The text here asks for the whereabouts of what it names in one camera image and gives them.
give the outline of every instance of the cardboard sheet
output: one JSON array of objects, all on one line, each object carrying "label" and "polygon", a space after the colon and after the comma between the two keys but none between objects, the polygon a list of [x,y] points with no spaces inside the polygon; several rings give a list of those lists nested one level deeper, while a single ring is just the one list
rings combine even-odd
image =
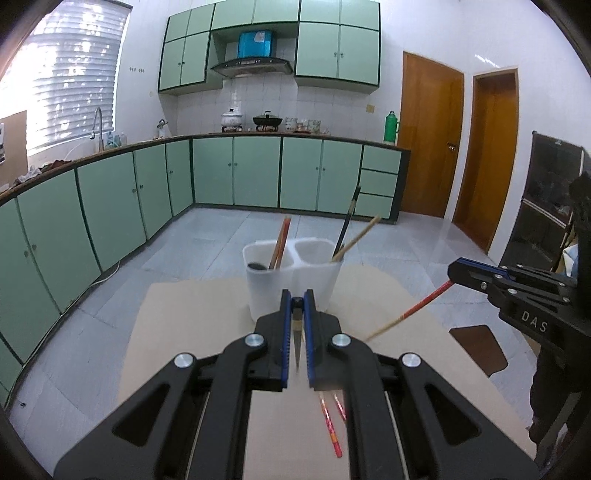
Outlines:
[{"label": "cardboard sheet", "polygon": [[[389,275],[374,267],[342,268],[328,312],[344,332],[363,339],[416,302]],[[246,281],[230,278],[154,284],[141,306],[119,383],[119,402],[128,398],[177,353],[196,357],[221,352],[253,330]],[[370,343],[398,357],[413,351],[491,419],[532,458],[535,445],[525,425],[480,368],[427,310]],[[343,479],[349,477],[346,430],[334,402],[327,404],[343,448],[337,459],[319,399],[307,387],[306,356],[296,372],[293,348],[286,392],[254,392],[246,447],[245,480]]]}]

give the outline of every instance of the silver screw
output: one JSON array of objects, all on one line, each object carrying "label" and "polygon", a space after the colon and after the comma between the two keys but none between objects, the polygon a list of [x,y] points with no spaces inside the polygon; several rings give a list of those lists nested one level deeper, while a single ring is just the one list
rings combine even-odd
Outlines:
[{"label": "silver screw", "polygon": [[193,355],[190,353],[180,353],[174,357],[174,364],[179,368],[190,367],[193,363]]},{"label": "silver screw", "polygon": [[248,346],[261,346],[265,342],[265,338],[258,333],[251,333],[244,339],[244,343]]},{"label": "silver screw", "polygon": [[334,346],[348,346],[351,343],[351,337],[344,333],[337,333],[332,337],[332,342]]},{"label": "silver screw", "polygon": [[405,353],[402,356],[402,363],[407,367],[415,368],[421,364],[421,357],[416,353]]}]

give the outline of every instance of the countertop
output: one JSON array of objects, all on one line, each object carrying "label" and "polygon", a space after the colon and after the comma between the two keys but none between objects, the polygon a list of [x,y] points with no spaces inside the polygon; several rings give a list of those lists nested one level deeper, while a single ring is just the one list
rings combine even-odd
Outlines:
[{"label": "countertop", "polygon": [[65,165],[61,165],[56,167],[52,170],[46,171],[37,177],[32,178],[29,181],[21,183],[16,187],[13,187],[3,193],[0,193],[0,206],[4,203],[8,202],[9,200],[13,199],[14,197],[18,196],[19,194],[25,192],[26,190],[38,185],[46,180],[49,180],[61,173],[67,172],[72,170],[76,167],[81,167],[87,165],[89,163],[93,163],[95,161],[103,160],[104,158],[114,157],[115,155],[121,155],[127,152],[133,152],[138,150],[139,148],[147,148],[152,147],[154,145],[161,145],[169,142],[179,141],[179,140],[193,140],[195,138],[212,138],[212,137],[257,137],[257,136],[264,136],[264,137],[295,137],[295,138],[318,138],[320,140],[335,140],[341,142],[349,142],[349,143],[357,143],[363,145],[371,145],[373,147],[381,147],[381,148],[389,148],[391,150],[397,151],[407,151],[404,148],[398,148],[396,145],[391,143],[384,143],[384,142],[373,142],[369,140],[360,140],[359,138],[345,138],[345,137],[334,137],[332,135],[319,135],[319,134],[307,134],[307,133],[290,133],[290,132],[214,132],[209,134],[199,134],[199,135],[177,135],[175,137],[166,137],[166,138],[157,138],[155,140],[146,140],[142,142],[137,142],[134,144],[129,144],[124,147],[118,148],[111,148],[109,150],[105,150],[104,152],[96,153],[94,155],[89,155],[87,157],[78,158],[77,160],[72,160]]}]

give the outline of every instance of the white pot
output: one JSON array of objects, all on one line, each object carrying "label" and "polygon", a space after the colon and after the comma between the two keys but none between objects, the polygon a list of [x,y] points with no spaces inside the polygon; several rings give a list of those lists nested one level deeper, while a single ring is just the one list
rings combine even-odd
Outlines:
[{"label": "white pot", "polygon": [[229,111],[222,114],[222,126],[223,127],[238,127],[242,125],[243,115],[240,112],[234,111],[230,108]]}]

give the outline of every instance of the cabinet door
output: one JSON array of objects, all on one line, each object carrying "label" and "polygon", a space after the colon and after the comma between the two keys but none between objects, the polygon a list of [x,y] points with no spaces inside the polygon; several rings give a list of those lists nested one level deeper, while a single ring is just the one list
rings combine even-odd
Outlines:
[{"label": "cabinet door", "polygon": [[193,175],[197,203],[232,202],[232,137],[193,140]]},{"label": "cabinet door", "polygon": [[172,217],[165,146],[155,145],[136,150],[134,163],[146,236],[152,238]]},{"label": "cabinet door", "polygon": [[160,64],[160,90],[177,87],[181,83],[184,38],[164,44]]},{"label": "cabinet door", "polygon": [[340,27],[339,79],[378,84],[379,32]]},{"label": "cabinet door", "polygon": [[361,145],[325,140],[318,211],[347,213],[357,186]]},{"label": "cabinet door", "polygon": [[74,171],[19,195],[18,206],[43,280],[57,306],[65,311],[100,275],[80,210]]},{"label": "cabinet door", "polygon": [[300,22],[339,23],[339,0],[301,0]]},{"label": "cabinet door", "polygon": [[297,22],[300,0],[256,0],[253,23]]},{"label": "cabinet door", "polygon": [[252,23],[255,0],[225,0],[217,2],[213,11],[212,30]]},{"label": "cabinet door", "polygon": [[187,35],[187,25],[189,24],[190,10],[180,12],[168,18],[168,27],[164,41],[176,40]]},{"label": "cabinet door", "polygon": [[341,25],[379,30],[379,2],[371,0],[341,0]]},{"label": "cabinet door", "polygon": [[300,23],[295,74],[337,78],[339,26],[327,23]]},{"label": "cabinet door", "polygon": [[60,313],[35,266],[16,200],[0,207],[0,225],[0,332],[25,361]]},{"label": "cabinet door", "polygon": [[398,173],[401,155],[398,150],[366,145],[363,149],[363,168]]},{"label": "cabinet door", "polygon": [[321,150],[322,140],[318,138],[283,139],[282,208],[316,210]]},{"label": "cabinet door", "polygon": [[173,215],[178,215],[193,203],[188,140],[166,144],[166,165],[168,168],[170,206]]},{"label": "cabinet door", "polygon": [[234,203],[277,207],[279,137],[234,138]]},{"label": "cabinet door", "polygon": [[21,366],[10,350],[3,342],[0,342],[0,406],[6,402],[8,392],[11,390]]},{"label": "cabinet door", "polygon": [[134,155],[124,153],[78,168],[82,206],[103,270],[146,241],[135,184]]},{"label": "cabinet door", "polygon": [[212,26],[214,5],[215,4],[203,5],[202,7],[193,8],[191,10],[187,35],[209,31]]},{"label": "cabinet door", "polygon": [[203,82],[207,63],[209,32],[191,35],[185,39],[181,85]]}]

